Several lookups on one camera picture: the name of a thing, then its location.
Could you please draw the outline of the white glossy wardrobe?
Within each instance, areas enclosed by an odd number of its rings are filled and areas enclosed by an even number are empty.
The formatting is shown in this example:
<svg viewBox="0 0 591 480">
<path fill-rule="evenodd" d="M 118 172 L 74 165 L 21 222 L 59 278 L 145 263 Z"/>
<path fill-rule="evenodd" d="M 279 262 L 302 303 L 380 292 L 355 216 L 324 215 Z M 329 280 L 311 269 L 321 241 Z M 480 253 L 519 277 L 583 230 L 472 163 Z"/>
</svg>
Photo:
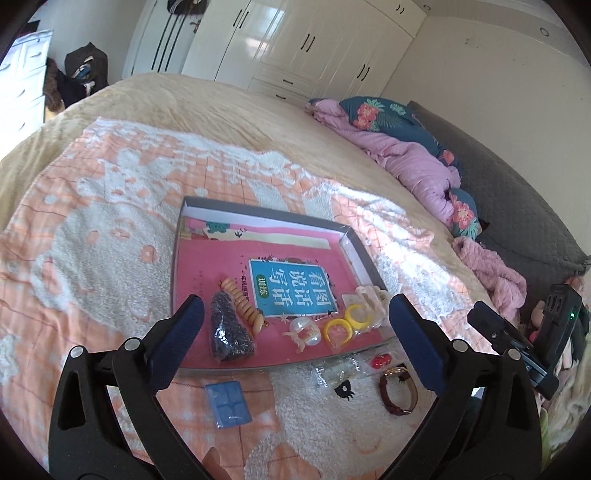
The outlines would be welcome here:
<svg viewBox="0 0 591 480">
<path fill-rule="evenodd" d="M 182 72 L 297 106 L 378 97 L 425 18 L 413 1 L 212 1 Z"/>
</svg>

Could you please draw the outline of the pink floral quilt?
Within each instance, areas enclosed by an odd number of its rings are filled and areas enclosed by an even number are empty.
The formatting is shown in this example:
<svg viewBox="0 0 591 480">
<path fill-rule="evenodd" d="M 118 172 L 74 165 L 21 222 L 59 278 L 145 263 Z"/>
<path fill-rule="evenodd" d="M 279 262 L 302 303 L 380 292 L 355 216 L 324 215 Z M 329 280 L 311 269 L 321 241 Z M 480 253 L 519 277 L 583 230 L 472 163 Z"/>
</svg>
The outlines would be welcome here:
<svg viewBox="0 0 591 480">
<path fill-rule="evenodd" d="M 304 112 L 363 150 L 395 177 L 455 237 L 483 230 L 472 196 L 462 189 L 458 158 L 420 122 L 414 110 L 381 97 L 308 100 Z"/>
</svg>

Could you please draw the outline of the white drawer dresser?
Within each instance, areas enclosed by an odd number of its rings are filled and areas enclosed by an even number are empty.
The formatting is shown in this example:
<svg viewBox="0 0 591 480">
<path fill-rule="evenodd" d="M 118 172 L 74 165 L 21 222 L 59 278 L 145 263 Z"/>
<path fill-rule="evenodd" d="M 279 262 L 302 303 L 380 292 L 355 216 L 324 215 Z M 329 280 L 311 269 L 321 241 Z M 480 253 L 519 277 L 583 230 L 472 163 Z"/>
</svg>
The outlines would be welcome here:
<svg viewBox="0 0 591 480">
<path fill-rule="evenodd" d="M 16 39 L 1 64 L 1 158 L 44 122 L 46 60 L 51 30 Z"/>
</svg>

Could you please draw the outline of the grey padded headboard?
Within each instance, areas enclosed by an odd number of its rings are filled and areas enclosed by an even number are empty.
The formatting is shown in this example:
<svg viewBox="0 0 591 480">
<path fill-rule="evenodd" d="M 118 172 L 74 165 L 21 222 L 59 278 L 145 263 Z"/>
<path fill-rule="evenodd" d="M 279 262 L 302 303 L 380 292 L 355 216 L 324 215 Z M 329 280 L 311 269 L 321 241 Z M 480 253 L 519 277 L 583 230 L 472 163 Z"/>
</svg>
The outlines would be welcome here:
<svg viewBox="0 0 591 480">
<path fill-rule="evenodd" d="M 590 255 L 543 197 L 500 156 L 415 101 L 418 120 L 459 160 L 462 188 L 488 226 L 478 241 L 527 283 L 520 314 L 528 317 L 550 287 L 590 268 Z"/>
</svg>

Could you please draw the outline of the small blue box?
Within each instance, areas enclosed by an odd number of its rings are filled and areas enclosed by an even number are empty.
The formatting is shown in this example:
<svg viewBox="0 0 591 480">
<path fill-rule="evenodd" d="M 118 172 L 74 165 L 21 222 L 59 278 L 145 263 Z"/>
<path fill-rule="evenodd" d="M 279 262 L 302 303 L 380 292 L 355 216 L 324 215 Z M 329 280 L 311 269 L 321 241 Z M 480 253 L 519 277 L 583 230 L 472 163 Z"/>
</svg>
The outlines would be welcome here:
<svg viewBox="0 0 591 480">
<path fill-rule="evenodd" d="M 218 429 L 239 427 L 252 422 L 252 415 L 238 381 L 208 384 L 204 390 Z"/>
</svg>

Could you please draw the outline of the small red ornament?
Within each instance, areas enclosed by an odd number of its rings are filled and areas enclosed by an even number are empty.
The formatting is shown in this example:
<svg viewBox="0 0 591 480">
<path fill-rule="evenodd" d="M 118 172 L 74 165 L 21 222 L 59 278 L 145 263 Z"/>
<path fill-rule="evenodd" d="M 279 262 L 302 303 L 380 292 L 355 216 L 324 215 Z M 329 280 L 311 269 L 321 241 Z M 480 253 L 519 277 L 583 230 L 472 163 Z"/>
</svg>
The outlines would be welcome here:
<svg viewBox="0 0 591 480">
<path fill-rule="evenodd" d="M 393 357 L 389 353 L 380 354 L 370 360 L 370 367 L 374 370 L 382 370 L 388 367 L 392 361 Z"/>
</svg>

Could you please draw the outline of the white door with bags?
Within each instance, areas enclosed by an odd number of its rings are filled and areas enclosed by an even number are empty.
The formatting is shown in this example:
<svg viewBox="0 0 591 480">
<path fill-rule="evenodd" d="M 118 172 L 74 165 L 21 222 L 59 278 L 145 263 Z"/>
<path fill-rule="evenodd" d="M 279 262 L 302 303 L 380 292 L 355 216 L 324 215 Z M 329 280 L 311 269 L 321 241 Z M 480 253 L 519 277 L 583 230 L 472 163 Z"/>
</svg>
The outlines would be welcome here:
<svg viewBox="0 0 591 480">
<path fill-rule="evenodd" d="M 132 35 L 122 77 L 179 74 L 207 1 L 147 1 Z"/>
</svg>

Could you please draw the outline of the pink knitted garment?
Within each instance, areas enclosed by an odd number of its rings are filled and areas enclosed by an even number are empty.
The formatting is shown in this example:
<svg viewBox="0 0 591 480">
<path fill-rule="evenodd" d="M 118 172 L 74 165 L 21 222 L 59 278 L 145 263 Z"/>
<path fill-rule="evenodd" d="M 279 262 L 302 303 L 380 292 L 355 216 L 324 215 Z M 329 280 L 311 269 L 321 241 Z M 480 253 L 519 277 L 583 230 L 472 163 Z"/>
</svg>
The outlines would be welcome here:
<svg viewBox="0 0 591 480">
<path fill-rule="evenodd" d="M 508 267 L 496 252 L 469 237 L 455 238 L 452 248 L 484 286 L 498 313 L 506 320 L 516 321 L 527 298 L 526 279 Z"/>
</svg>

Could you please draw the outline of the orange white patterned blanket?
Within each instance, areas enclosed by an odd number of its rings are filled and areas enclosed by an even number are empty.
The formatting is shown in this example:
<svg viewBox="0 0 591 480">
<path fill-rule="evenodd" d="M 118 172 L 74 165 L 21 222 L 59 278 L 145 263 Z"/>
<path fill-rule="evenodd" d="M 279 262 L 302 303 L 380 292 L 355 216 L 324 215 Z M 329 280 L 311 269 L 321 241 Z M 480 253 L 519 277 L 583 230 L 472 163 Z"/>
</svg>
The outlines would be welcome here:
<svg viewBox="0 0 591 480">
<path fill-rule="evenodd" d="M 1 235 L 1 408 L 28 451 L 48 461 L 56 387 L 70 349 L 118 347 L 170 311 L 176 221 L 187 196 L 226 200 L 352 226 L 392 293 L 475 349 L 466 321 L 486 298 L 436 220 L 399 183 L 384 199 L 311 172 L 294 154 L 246 150 L 193 134 L 99 120 L 64 146 L 38 131 L 11 155 L 47 166 Z M 221 451 L 235 479 L 374 479 L 417 422 L 389 415 L 374 381 L 344 400 L 308 368 L 239 376 L 249 424 L 219 430 L 206 376 L 176 379 L 159 398 L 195 454 Z"/>
</svg>

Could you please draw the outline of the beige bed cover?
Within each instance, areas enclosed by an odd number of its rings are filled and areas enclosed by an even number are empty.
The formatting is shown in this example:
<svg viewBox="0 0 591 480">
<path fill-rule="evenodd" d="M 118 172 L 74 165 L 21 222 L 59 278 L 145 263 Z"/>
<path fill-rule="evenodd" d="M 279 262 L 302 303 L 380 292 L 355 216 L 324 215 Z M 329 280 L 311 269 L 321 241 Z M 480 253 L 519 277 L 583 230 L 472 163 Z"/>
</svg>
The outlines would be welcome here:
<svg viewBox="0 0 591 480">
<path fill-rule="evenodd" d="M 252 151 L 276 151 L 311 174 L 393 201 L 414 227 L 433 233 L 432 247 L 472 300 L 490 299 L 452 250 L 449 231 L 374 160 L 304 110 L 221 83 L 175 74 L 143 74 L 75 103 L 18 144 L 1 161 L 1 223 L 8 224 L 37 175 L 97 118 L 193 133 Z"/>
</svg>

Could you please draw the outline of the brown leather wristwatch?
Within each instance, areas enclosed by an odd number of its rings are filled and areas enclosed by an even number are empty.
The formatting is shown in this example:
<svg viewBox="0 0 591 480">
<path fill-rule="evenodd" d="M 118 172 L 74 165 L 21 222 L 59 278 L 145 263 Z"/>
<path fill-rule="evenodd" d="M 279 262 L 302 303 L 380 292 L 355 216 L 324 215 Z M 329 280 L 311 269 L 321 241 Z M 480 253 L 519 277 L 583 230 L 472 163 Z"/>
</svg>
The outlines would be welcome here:
<svg viewBox="0 0 591 480">
<path fill-rule="evenodd" d="M 410 415 L 418 405 L 418 388 L 404 366 L 384 371 L 379 380 L 379 392 L 384 407 L 394 416 Z"/>
</svg>

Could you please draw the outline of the pearl ball hair clip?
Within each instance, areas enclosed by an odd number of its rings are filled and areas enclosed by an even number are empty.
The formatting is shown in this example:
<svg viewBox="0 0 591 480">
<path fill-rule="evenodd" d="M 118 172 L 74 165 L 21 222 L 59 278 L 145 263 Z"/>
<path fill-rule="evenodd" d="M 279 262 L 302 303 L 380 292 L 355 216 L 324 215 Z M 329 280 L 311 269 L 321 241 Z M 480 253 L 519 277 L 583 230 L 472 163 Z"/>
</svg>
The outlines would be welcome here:
<svg viewBox="0 0 591 480">
<path fill-rule="evenodd" d="M 304 316 L 294 318 L 288 330 L 283 332 L 283 337 L 294 342 L 297 353 L 303 353 L 305 348 L 317 346 L 322 342 L 322 332 L 317 323 Z"/>
</svg>

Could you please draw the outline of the cream claw hair clip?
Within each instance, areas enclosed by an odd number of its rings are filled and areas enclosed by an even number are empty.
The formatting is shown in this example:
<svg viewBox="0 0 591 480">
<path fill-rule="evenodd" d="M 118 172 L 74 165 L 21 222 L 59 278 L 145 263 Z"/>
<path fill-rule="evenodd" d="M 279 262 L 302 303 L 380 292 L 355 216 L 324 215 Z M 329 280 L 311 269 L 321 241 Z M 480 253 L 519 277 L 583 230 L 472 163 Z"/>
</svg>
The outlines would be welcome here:
<svg viewBox="0 0 591 480">
<path fill-rule="evenodd" d="M 386 320 L 392 295 L 376 285 L 356 287 L 356 296 L 370 314 L 370 326 L 379 328 Z"/>
</svg>

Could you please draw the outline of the black bag on floor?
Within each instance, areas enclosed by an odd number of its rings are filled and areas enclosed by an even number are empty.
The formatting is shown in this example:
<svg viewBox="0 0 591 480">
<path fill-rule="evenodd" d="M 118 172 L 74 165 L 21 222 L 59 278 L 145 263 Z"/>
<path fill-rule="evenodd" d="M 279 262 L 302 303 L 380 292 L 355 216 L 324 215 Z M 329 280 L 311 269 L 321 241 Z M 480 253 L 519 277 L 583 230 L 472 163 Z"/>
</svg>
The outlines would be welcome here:
<svg viewBox="0 0 591 480">
<path fill-rule="evenodd" d="M 108 57 L 92 42 L 66 55 L 65 71 L 52 58 L 46 60 L 45 66 L 45 107 L 53 113 L 108 86 Z"/>
</svg>

